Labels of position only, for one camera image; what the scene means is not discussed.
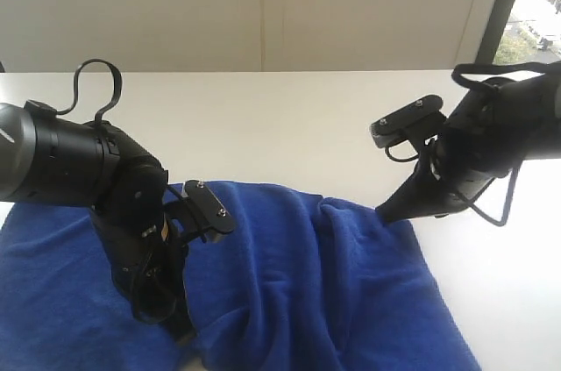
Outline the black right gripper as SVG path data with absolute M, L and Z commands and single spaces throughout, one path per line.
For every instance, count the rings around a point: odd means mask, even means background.
M 446 216 L 469 208 L 495 180 L 491 175 L 470 169 L 463 161 L 453 163 L 441 141 L 426 141 L 414 172 L 376 208 L 386 223 Z

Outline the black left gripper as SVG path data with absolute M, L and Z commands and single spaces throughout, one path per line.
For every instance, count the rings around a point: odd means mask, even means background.
M 122 169 L 90 209 L 110 262 L 111 279 L 135 319 L 165 326 L 177 345 L 196 336 L 188 311 L 185 257 L 167 227 L 163 196 L 167 171 L 140 164 Z

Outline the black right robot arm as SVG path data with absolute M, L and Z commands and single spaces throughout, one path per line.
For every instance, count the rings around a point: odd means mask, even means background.
M 413 172 L 377 208 L 384 222 L 472 210 L 503 226 L 523 162 L 559 158 L 557 77 L 490 77 L 481 84 L 448 116 L 443 99 L 427 95 L 371 124 L 386 154 L 404 142 L 415 150 Z

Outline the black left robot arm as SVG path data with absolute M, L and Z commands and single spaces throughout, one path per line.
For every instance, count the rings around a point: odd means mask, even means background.
M 195 336 L 182 272 L 188 249 L 164 201 L 168 172 L 108 121 L 76 124 L 35 101 L 1 106 L 1 197 L 85 207 L 131 314 L 178 345 Z

